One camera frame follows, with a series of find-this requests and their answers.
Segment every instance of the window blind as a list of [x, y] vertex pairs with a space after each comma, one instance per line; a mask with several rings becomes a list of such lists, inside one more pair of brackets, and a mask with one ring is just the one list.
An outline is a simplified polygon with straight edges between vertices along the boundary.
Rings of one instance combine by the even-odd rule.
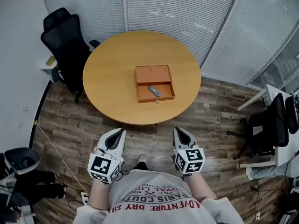
[[280, 51], [299, 18], [299, 0], [236, 0], [201, 71], [247, 85]]
[[128, 28], [181, 41], [201, 64], [233, 0], [127, 0]]
[[78, 14], [83, 38], [100, 42], [125, 31], [123, 0], [45, 0], [49, 12], [65, 7]]

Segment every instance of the wooden box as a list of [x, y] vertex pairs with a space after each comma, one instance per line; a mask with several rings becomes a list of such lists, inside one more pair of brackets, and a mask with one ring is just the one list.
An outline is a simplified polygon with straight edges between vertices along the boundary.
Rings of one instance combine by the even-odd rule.
[[[175, 95], [168, 65], [136, 66], [135, 70], [139, 103], [174, 99]], [[160, 97], [155, 96], [149, 90], [149, 85], [160, 93]]]

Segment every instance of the white wall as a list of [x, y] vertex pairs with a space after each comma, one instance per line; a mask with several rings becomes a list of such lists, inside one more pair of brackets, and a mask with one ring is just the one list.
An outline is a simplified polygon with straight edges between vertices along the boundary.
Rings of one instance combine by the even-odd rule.
[[48, 83], [37, 68], [50, 52], [40, 40], [44, 0], [0, 0], [0, 152], [28, 147], [35, 116]]

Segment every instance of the white desk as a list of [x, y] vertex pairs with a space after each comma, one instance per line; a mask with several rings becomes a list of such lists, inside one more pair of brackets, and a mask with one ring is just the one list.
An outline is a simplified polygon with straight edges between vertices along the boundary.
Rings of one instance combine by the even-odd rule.
[[[271, 104], [274, 98], [279, 94], [282, 93], [282, 96], [285, 99], [288, 98], [290, 95], [267, 84], [266, 88], [247, 101], [245, 104], [241, 105], [237, 110], [241, 111], [244, 108], [248, 107], [250, 104], [254, 103], [260, 97], [264, 96], [266, 99], [266, 104]], [[289, 143], [286, 147], [275, 147], [275, 157], [273, 160], [269, 161], [261, 161], [255, 163], [248, 163], [248, 164], [240, 164], [241, 168], [247, 167], [262, 167], [262, 166], [271, 166], [277, 165], [280, 166], [290, 160], [290, 158], [299, 150], [299, 131], [295, 134], [289, 133]]]

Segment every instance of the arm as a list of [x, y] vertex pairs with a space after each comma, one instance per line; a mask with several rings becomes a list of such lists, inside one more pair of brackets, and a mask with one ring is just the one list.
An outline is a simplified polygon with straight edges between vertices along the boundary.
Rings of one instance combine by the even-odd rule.
[[205, 198], [217, 199], [216, 194], [211, 190], [200, 173], [194, 173], [186, 177], [185, 180], [189, 185], [192, 196], [199, 202], [202, 202]]
[[109, 191], [110, 185], [103, 184], [98, 180], [93, 180], [88, 205], [99, 210], [109, 211]]

